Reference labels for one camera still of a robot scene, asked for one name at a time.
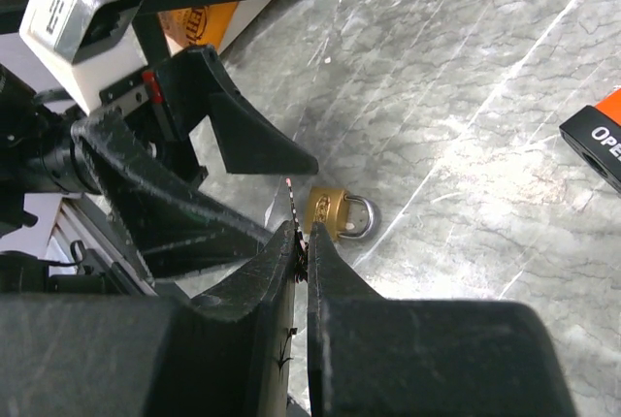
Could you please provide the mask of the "small brass padlock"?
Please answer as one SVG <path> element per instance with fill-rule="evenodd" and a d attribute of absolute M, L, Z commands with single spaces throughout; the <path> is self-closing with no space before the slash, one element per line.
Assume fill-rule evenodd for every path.
<path fill-rule="evenodd" d="M 351 206 L 358 206 L 366 212 L 362 225 L 353 223 L 349 228 Z M 363 241 L 370 238 L 378 229 L 381 216 L 376 204 L 344 188 L 314 186 L 310 190 L 304 214 L 304 231 L 309 234 L 312 224 L 322 223 L 333 241 L 338 239 Z"/>

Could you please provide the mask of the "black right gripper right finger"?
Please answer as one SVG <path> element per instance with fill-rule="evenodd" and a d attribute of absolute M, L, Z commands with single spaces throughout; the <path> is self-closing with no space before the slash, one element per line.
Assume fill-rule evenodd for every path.
<path fill-rule="evenodd" d="M 308 377 L 315 416 L 573 416 L 551 337 L 515 302 L 390 300 L 309 240 Z"/>

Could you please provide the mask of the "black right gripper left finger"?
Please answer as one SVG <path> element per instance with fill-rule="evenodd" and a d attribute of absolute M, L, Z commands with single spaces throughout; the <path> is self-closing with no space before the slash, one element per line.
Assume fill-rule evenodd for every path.
<path fill-rule="evenodd" d="M 191 301 L 1 298 L 5 416 L 282 416 L 293 323 L 295 232 Z"/>

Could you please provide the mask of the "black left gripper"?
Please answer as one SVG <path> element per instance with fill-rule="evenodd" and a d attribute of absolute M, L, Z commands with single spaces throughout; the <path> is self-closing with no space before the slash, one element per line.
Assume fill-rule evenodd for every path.
<path fill-rule="evenodd" d="M 140 73 L 147 98 L 75 122 L 72 139 L 146 276 L 181 279 L 257 255 L 272 234 L 194 186 L 206 178 L 190 133 L 211 122 L 227 173 L 312 176 L 317 159 L 249 101 L 211 46 Z"/>

